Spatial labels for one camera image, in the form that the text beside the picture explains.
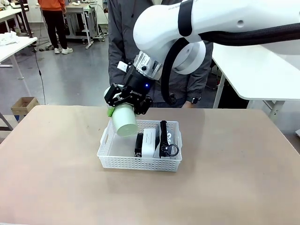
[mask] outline plastic basket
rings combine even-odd
[[[158,120],[137,120],[138,133],[145,128],[155,128]],[[174,142],[179,148],[175,159],[139,158],[134,157],[136,135],[120,137],[117,135],[112,120],[104,130],[97,153],[104,168],[154,170],[176,172],[182,160],[182,139],[179,124],[176,121],[167,121],[169,129],[174,131]]]

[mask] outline plastic cup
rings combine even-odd
[[[119,136],[127,137],[137,132],[135,112],[128,104],[119,105],[114,109],[112,122]]]

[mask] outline robotic arm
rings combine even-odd
[[[203,40],[230,46],[283,42],[285,54],[299,54],[293,41],[300,39],[300,1],[183,0],[155,5],[139,16],[133,35],[141,51],[123,70],[129,73],[125,86],[113,84],[105,100],[113,107],[128,103],[136,114],[145,114],[152,103],[147,94],[160,78],[164,100],[176,102],[169,94],[170,71],[186,75],[199,68],[205,56]]]

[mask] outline black pole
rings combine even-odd
[[[26,26],[27,33],[28,33],[29,37],[32,38],[32,33],[31,33],[31,29],[30,29],[30,26],[29,26],[29,23],[28,23],[28,20],[27,20],[27,16],[26,16],[26,12],[25,12],[25,8],[24,8],[23,0],[19,0],[19,3],[21,5],[22,14],[23,14],[23,17],[24,17],[24,21],[25,21],[25,26]]]

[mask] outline orange sweater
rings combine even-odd
[[[42,10],[61,11],[65,7],[65,0],[38,0]]]

